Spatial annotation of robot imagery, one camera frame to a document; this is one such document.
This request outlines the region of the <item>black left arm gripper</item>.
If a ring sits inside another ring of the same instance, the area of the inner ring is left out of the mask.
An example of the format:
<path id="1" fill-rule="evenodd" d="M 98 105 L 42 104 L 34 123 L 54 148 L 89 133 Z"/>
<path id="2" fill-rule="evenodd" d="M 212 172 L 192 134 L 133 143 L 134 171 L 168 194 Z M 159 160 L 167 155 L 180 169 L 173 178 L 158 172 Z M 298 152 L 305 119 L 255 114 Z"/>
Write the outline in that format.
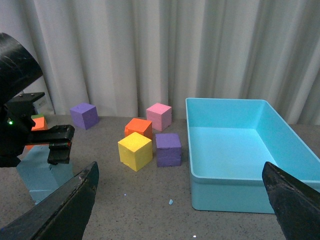
<path id="1" fill-rule="evenodd" d="M 0 108 L 0 166 L 16 167 L 25 145 L 48 144 L 47 163 L 69 164 L 75 128 L 72 125 L 56 125 L 47 130 L 32 131 L 36 124 L 34 102 L 45 96 L 44 92 L 22 93 Z"/>

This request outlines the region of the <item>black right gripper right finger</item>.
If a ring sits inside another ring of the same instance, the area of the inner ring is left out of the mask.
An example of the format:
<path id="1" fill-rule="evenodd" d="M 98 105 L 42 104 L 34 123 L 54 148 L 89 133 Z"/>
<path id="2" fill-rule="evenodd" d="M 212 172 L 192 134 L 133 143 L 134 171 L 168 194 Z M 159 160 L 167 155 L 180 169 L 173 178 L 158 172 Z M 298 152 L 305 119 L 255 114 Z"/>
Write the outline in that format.
<path id="1" fill-rule="evenodd" d="M 320 193 L 268 161 L 262 180 L 285 238 L 318 240 Z"/>

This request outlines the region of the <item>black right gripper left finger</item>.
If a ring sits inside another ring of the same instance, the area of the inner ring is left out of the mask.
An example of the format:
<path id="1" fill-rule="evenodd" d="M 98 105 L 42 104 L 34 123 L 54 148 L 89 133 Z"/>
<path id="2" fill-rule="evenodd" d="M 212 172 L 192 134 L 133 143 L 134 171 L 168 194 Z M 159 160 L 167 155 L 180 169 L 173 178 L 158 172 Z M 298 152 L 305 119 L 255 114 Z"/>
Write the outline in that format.
<path id="1" fill-rule="evenodd" d="M 99 182 L 92 162 L 31 210 L 1 228 L 2 240 L 81 240 Z"/>

